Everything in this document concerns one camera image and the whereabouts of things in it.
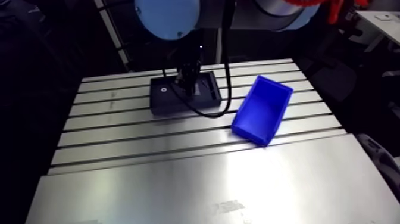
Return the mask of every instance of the metal surface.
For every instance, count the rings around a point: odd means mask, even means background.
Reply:
[[[87,221],[398,224],[400,207],[341,135],[41,178],[27,224]]]
[[[223,132],[226,132],[228,134],[229,130],[202,132],[198,133],[196,136],[208,137],[212,135],[214,138],[210,139],[216,139],[215,135],[217,136],[223,135]],[[344,134],[346,134],[346,131],[344,131],[343,129],[326,129],[326,130],[298,133],[295,135],[277,136],[274,139],[272,139],[269,146],[280,145],[290,142],[306,141],[310,139],[324,138],[328,136],[338,136]],[[187,136],[180,135],[179,137],[182,138],[179,139],[172,137],[171,139],[175,140],[173,141],[174,143],[176,142],[178,144],[181,144],[181,142],[178,141]],[[235,136],[233,135],[229,135],[229,137],[226,139],[228,139],[227,142],[231,144],[223,146],[213,146],[212,148],[202,147],[202,148],[189,148],[185,150],[176,148],[173,151],[169,150],[170,152],[173,153],[164,153],[164,154],[147,153],[145,154],[145,156],[137,156],[139,154],[137,154],[137,152],[132,148],[132,145],[133,144],[136,145],[136,142],[132,141],[117,142],[114,144],[113,143],[102,144],[96,146],[92,145],[88,147],[76,147],[76,148],[69,148],[68,150],[59,150],[58,153],[54,155],[53,165],[55,165],[55,167],[49,170],[49,175],[104,169],[110,167],[128,166],[133,164],[150,163],[155,161],[175,160],[178,158],[191,158],[195,156],[227,153],[232,151],[248,150],[254,148],[253,144],[242,143],[245,142],[243,139],[235,138]],[[152,146],[153,145],[151,144],[144,145],[144,147],[152,147]]]
[[[315,102],[321,101],[316,91],[295,92],[292,94],[291,102]],[[72,106],[70,116],[84,116],[91,114],[104,114],[119,111],[141,110],[150,107],[149,98],[121,99],[118,101],[96,102],[91,104],[80,104]]]
[[[292,68],[288,68],[290,71],[291,69],[298,70],[297,67],[295,67],[294,64],[292,64]],[[304,80],[305,76],[301,73],[301,71],[290,71],[287,73],[272,73],[272,74],[262,74],[265,73],[265,71],[260,71],[257,69],[263,69],[262,67],[255,67],[256,70],[248,69],[248,72],[251,72],[251,74],[261,74],[266,78],[275,80],[276,82],[284,82],[284,81],[290,81],[290,80]],[[239,74],[244,74],[244,75],[249,75],[246,72],[241,72]],[[217,78],[218,85],[222,83],[223,86],[220,87],[226,87],[226,78],[225,78],[225,71],[224,70],[215,70],[214,72],[215,77]],[[84,83],[80,85],[79,92],[87,92],[87,91],[101,91],[101,90],[107,90],[107,89],[117,89],[117,88],[128,88],[128,87],[135,87],[135,86],[148,86],[150,83],[150,79],[154,77],[133,77],[133,78],[127,78],[127,79],[117,79],[117,80],[110,80],[110,81],[104,81],[104,82],[93,82],[93,83]],[[242,85],[248,85],[248,83],[253,84],[255,78],[252,76],[239,76],[239,77],[232,77],[232,85],[240,85],[240,83],[244,82],[246,79],[251,79],[248,80],[246,84]]]
[[[314,89],[309,81],[288,82],[285,83],[285,85],[293,88],[294,91],[306,91]],[[232,86],[232,97],[244,97],[247,95],[250,87],[250,85],[247,85],[246,87]],[[82,104],[89,102],[113,101],[116,99],[148,97],[149,93],[150,86],[90,92],[85,94],[77,94],[75,97],[75,103]],[[222,98],[227,97],[227,89],[221,89],[220,93]]]
[[[239,109],[244,99],[233,99],[229,107],[229,111],[236,111]],[[215,113],[225,108],[226,101],[222,101],[221,106],[204,110],[206,113]],[[312,116],[316,114],[330,113],[329,108],[323,102],[305,104],[305,105],[293,105],[288,106],[284,118]],[[120,112],[112,114],[102,114],[89,117],[76,117],[67,120],[64,126],[64,130],[76,130],[102,126],[112,125],[123,125],[123,124],[134,124],[142,122],[153,122],[158,120],[179,118],[179,117],[193,117],[197,116],[194,112],[188,111],[183,113],[176,113],[170,116],[153,116],[150,110],[137,110],[129,112]]]
[[[227,88],[222,68],[221,64],[202,67],[203,71],[214,71],[224,99],[219,108],[205,112],[220,111],[225,106]],[[218,119],[206,119],[190,111],[153,116],[149,110],[149,83],[151,78],[161,76],[160,73],[121,74],[83,82],[71,109],[71,117],[65,123],[50,172],[76,172],[79,169],[207,155],[221,148],[224,148],[222,151],[236,148],[245,140],[233,136],[229,126],[259,74],[294,90],[272,142],[301,141],[345,133],[292,60],[231,64],[233,100],[230,113]]]
[[[338,128],[340,124],[332,116],[324,116],[330,112],[325,106],[316,106],[314,111],[308,111],[303,105],[296,110],[296,106],[288,108],[284,120],[277,133],[277,137],[293,134],[294,132],[306,133],[322,129]],[[315,114],[321,117],[310,117],[298,120],[287,120],[287,117],[301,117],[298,114]],[[118,151],[129,151],[129,155],[141,155],[158,153],[160,151],[174,152],[175,150],[184,150],[185,148],[204,147],[214,144],[226,144],[232,142],[244,141],[230,133],[230,129],[209,130],[205,132],[183,133],[179,135],[163,136],[150,139],[138,139],[134,141],[112,142],[100,145],[89,145],[85,147],[73,147],[57,150],[52,164],[72,163],[82,158],[82,155],[92,155],[93,159],[110,158],[125,156],[118,154]],[[102,151],[108,152],[108,157],[99,157]]]
[[[102,0],[94,0],[94,2],[96,4],[97,8],[101,8],[104,6],[104,3]],[[111,21],[111,18],[108,16],[107,11],[102,10],[99,13],[100,13],[101,18],[103,19],[103,22],[105,24],[105,27],[107,28],[108,33],[111,36],[114,46],[116,48],[121,47],[121,42],[120,42],[120,39],[118,38],[117,31],[114,29],[113,23]],[[128,57],[126,56],[125,51],[119,50],[118,55],[120,56],[120,58],[124,64],[128,63]]]
[[[144,123],[129,126],[106,127],[102,129],[82,130],[67,132],[61,135],[58,142],[59,147],[69,145],[81,145],[94,142],[116,141],[121,139],[148,138],[166,134],[178,134],[193,132],[204,129],[216,129],[229,127],[232,123],[234,113],[225,114],[218,120],[210,120],[206,117],[182,118],[179,120],[166,120],[162,122]],[[316,130],[325,127],[340,127],[340,123],[332,115],[321,117],[310,117],[306,119],[291,120],[285,126],[282,123],[276,135],[287,135],[302,132],[306,128]]]
[[[224,0],[202,0],[201,13],[196,27],[220,28],[222,24],[223,14],[221,12],[224,10],[223,7]],[[285,17],[276,17],[261,11],[255,5],[254,1],[236,0],[235,14],[230,28],[280,30],[293,23],[300,13],[301,12],[298,12]]]
[[[277,16],[288,16],[297,13],[302,9],[297,5],[292,5],[284,0],[254,0],[258,6],[270,13]]]

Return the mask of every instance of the metal plate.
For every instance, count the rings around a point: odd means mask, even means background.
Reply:
[[[292,103],[321,101],[316,91],[295,92],[290,101]],[[143,110],[150,107],[149,98],[121,99],[107,102],[95,102],[90,104],[79,104],[72,106],[70,116],[87,116],[91,114],[104,114],[120,111]]]
[[[109,165],[153,161],[213,153],[219,145],[236,148],[245,142],[230,133],[229,126],[258,74],[293,88],[284,119],[272,142],[301,141],[345,133],[340,123],[291,60],[236,63],[232,69],[233,100],[230,113],[207,119],[187,111],[153,116],[149,110],[149,86],[160,71],[103,77],[81,84],[81,93],[67,120],[53,157],[51,172],[94,169]],[[223,99],[227,98],[222,65],[214,69]],[[209,109],[212,113],[222,110]]]
[[[286,86],[293,88],[294,91],[306,91],[314,89],[309,81],[297,81],[285,83]],[[251,86],[246,87],[232,87],[232,97],[243,97],[247,95]],[[148,97],[150,93],[150,86],[135,87],[129,89],[117,89],[101,92],[90,92],[86,94],[77,94],[75,103],[88,103],[88,102],[101,102],[113,101],[116,99],[139,98]],[[227,89],[220,89],[221,97],[227,97]]]
[[[400,206],[357,140],[341,135],[41,178],[27,224],[85,220],[398,224]]]

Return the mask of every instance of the blue storage bin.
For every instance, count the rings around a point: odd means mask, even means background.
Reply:
[[[258,76],[233,119],[233,133],[267,146],[278,130],[293,89]]]

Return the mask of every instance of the slotted aluminum table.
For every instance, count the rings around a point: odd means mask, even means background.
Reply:
[[[257,75],[294,89],[270,145],[346,133],[291,59],[231,63],[230,67],[234,100],[230,113],[219,119],[203,118],[191,112],[169,118],[154,117],[149,109],[149,83],[151,78],[162,76],[160,70],[83,79],[49,173],[253,148],[232,135],[229,125]],[[203,66],[202,70],[214,71],[221,96],[226,99],[223,65]]]
[[[220,119],[153,117],[160,71],[84,79],[26,223],[400,223],[389,187],[292,60],[231,67],[235,100]],[[221,68],[203,66],[226,97]],[[266,148],[229,131],[258,74],[295,90]]]

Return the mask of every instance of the dark background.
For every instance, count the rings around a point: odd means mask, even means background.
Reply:
[[[160,69],[165,55],[176,46],[144,30],[132,18],[130,7],[115,7],[110,16],[126,46],[130,62],[125,67],[93,1],[57,4],[64,1],[52,0],[50,12],[57,9],[57,13],[44,19],[42,12],[49,8],[31,11],[36,6],[27,3],[41,6],[49,1],[13,0],[0,10],[1,111],[6,133],[1,148],[6,152],[2,156],[6,165],[3,183],[10,198],[10,223],[25,221],[81,78],[124,73],[127,69]],[[338,32],[339,26],[327,25],[326,14],[327,9],[322,8],[308,25],[294,31],[231,30],[230,62],[294,58],[348,132],[367,133],[393,156],[399,156],[400,121],[388,109],[389,101],[398,102],[399,80],[381,78],[384,71],[400,69],[398,54],[388,51],[387,39],[372,53],[363,53],[366,45],[347,40]],[[346,26],[341,28],[352,32]],[[204,46],[203,64],[214,64],[217,30],[199,30],[196,35]],[[337,69],[338,64],[346,65],[356,77],[354,89],[343,101],[313,83],[322,67],[346,76]],[[169,61],[167,67],[174,67],[174,62]]]

